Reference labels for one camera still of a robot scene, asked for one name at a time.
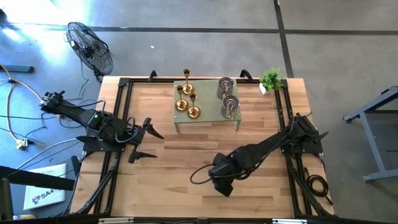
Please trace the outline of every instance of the metal canister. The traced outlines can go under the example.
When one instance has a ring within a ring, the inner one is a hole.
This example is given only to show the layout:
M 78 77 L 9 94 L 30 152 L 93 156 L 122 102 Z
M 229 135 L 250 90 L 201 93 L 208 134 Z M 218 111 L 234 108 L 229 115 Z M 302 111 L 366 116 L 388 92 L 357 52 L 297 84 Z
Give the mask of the metal canister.
M 236 96 L 226 96 L 221 105 L 221 115 L 226 119 L 233 119 L 239 108 L 239 100 Z
M 234 80 L 228 77 L 223 77 L 218 80 L 217 96 L 223 99 L 225 96 L 231 95 L 234 89 Z

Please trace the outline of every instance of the butcher block tabletop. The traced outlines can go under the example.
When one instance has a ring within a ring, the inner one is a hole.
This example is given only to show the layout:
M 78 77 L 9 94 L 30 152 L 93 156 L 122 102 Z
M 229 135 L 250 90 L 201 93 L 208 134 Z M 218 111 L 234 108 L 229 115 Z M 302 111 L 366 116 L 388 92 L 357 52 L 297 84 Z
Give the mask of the butcher block tabletop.
M 120 78 L 104 77 L 99 100 L 106 101 L 105 111 L 113 111 Z M 309 114 L 311 109 L 304 80 L 288 78 L 287 83 L 294 114 Z M 126 89 L 127 87 L 122 95 L 120 118 Z M 239 146 L 258 143 L 280 129 L 273 91 L 262 95 L 258 84 L 239 83 L 238 94 L 241 108 L 238 131 L 234 130 L 233 122 L 193 123 L 181 126 L 179 134 L 173 123 L 173 83 L 134 83 L 129 117 L 134 117 L 136 124 L 142 124 L 146 117 L 152 118 L 154 128 L 164 139 L 146 134 L 139 147 L 141 152 L 154 154 L 157 158 L 142 158 L 130 164 L 127 159 L 132 146 L 127 146 L 122 153 L 111 216 L 294 217 L 286 161 L 278 150 L 272 152 L 248 179 L 235 180 L 230 197 L 224 197 L 217 192 L 211 181 L 202 185 L 193 185 L 190 182 L 191 174 L 199 167 L 211 164 L 218 152 L 228 154 Z M 280 95 L 284 117 L 287 119 L 282 90 Z M 101 110 L 102 105 L 99 104 L 97 109 Z M 83 161 L 71 212 L 81 208 L 97 188 L 103 159 L 104 153 L 95 152 Z M 302 159 L 310 175 L 318 174 L 326 178 L 319 158 L 304 154 Z M 195 181 L 207 178 L 207 169 L 194 176 Z M 303 197 L 298 185 L 297 189 L 300 208 L 304 211 Z M 101 211 L 105 207 L 107 196 L 108 187 L 104 190 Z M 333 213 L 333 207 L 325 198 L 316 199 L 328 212 Z

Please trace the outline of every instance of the brass candle holder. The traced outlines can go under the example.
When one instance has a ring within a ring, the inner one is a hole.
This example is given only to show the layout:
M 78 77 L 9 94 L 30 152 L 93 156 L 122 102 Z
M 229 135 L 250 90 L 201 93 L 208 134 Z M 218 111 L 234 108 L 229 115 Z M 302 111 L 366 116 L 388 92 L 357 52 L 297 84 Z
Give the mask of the brass candle holder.
M 188 101 L 183 100 L 181 94 L 184 92 L 184 86 L 178 85 L 175 87 L 177 93 L 180 95 L 180 99 L 175 102 L 175 108 L 179 111 L 185 111 L 188 108 Z
M 191 71 L 186 68 L 184 69 L 183 73 L 185 76 L 185 81 L 187 82 L 186 84 L 184 84 L 184 93 L 188 95 L 190 93 L 193 93 L 193 86 L 191 84 L 188 84 L 188 77 L 189 74 L 191 74 Z
M 187 111 L 188 116 L 191 119 L 197 119 L 200 116 L 200 109 L 197 106 L 195 106 L 195 100 L 197 98 L 197 95 L 195 93 L 190 93 L 188 97 L 192 101 L 192 106 L 189 107 Z

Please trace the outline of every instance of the concrete floor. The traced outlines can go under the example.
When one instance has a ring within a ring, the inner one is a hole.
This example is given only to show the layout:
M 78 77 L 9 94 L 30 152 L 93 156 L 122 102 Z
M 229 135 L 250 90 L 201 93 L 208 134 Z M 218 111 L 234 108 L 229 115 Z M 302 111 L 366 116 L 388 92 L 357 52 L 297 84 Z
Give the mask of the concrete floor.
M 223 1 L 3 1 L 10 22 L 65 25 L 70 21 L 101 27 L 217 27 L 277 29 L 272 0 Z M 397 1 L 280 0 L 286 29 L 397 30 Z M 43 95 L 66 91 L 77 96 L 83 79 L 80 61 L 64 42 L 63 31 L 0 31 L 0 62 L 31 65 L 34 74 L 13 73 Z M 191 68 L 194 75 L 238 76 L 241 69 L 259 76 L 280 67 L 286 77 L 279 34 L 97 32 L 108 43 L 114 70 L 111 75 L 180 75 Z M 362 176 L 377 171 L 368 140 L 359 121 L 345 124 L 341 117 L 372 100 L 381 91 L 398 84 L 395 35 L 287 35 L 294 77 L 305 79 L 307 94 L 318 129 L 329 131 L 324 138 L 326 174 L 337 215 L 345 218 L 396 222 L 398 178 L 365 184 Z M 83 98 L 96 99 L 100 84 L 89 77 Z M 0 102 L 6 102 L 8 84 L 0 85 Z M 14 116 L 39 117 L 34 95 L 18 86 L 11 99 Z M 25 135 L 41 121 L 12 120 L 13 130 Z M 32 135 L 45 145 L 15 149 L 15 142 L 0 135 L 2 166 L 17 167 L 45 147 L 84 133 L 83 128 L 65 129 L 57 119 L 45 121 L 47 129 Z M 0 120 L 6 128 L 6 120 Z M 67 144 L 41 156 L 51 155 Z M 81 156 L 81 145 L 34 166 L 57 164 L 72 155 Z

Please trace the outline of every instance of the black fan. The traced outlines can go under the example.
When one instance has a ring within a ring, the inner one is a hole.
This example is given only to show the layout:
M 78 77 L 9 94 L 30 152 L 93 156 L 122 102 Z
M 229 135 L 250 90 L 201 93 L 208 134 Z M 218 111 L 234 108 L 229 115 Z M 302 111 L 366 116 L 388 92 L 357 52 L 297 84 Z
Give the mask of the black fan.
M 108 45 L 80 22 L 68 24 L 67 38 L 70 46 L 89 68 L 98 81 L 113 70 L 113 61 Z

